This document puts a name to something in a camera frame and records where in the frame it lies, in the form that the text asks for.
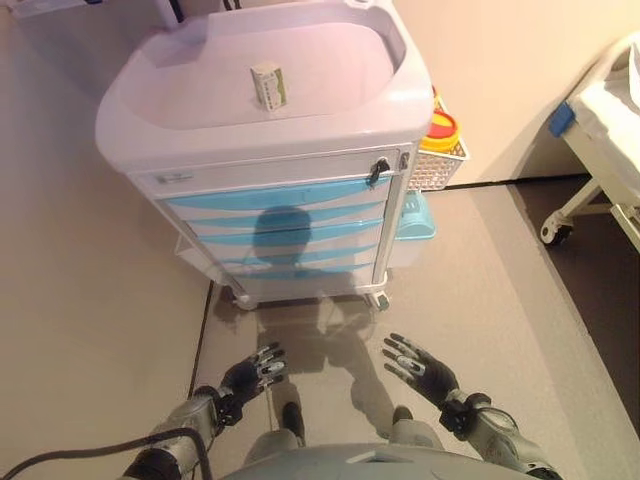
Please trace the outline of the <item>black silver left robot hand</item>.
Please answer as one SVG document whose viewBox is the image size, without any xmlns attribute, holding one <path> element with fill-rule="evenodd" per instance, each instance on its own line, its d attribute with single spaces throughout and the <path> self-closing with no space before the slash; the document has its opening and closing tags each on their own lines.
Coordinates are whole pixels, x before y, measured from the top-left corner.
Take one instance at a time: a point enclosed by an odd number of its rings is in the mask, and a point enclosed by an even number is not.
<svg viewBox="0 0 640 480">
<path fill-rule="evenodd" d="M 246 403 L 265 388 L 283 381 L 286 368 L 285 351 L 278 342 L 270 343 L 232 366 L 225 373 L 220 387 Z"/>
</svg>

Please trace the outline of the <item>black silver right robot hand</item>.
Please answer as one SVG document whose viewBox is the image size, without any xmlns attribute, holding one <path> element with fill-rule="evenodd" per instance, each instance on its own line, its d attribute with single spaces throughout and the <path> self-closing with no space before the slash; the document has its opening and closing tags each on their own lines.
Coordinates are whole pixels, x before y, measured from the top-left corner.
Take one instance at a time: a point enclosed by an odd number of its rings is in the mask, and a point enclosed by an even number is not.
<svg viewBox="0 0 640 480">
<path fill-rule="evenodd" d="M 459 388 L 454 372 L 414 341 L 397 333 L 384 339 L 384 368 L 432 405 L 440 407 Z"/>
</svg>

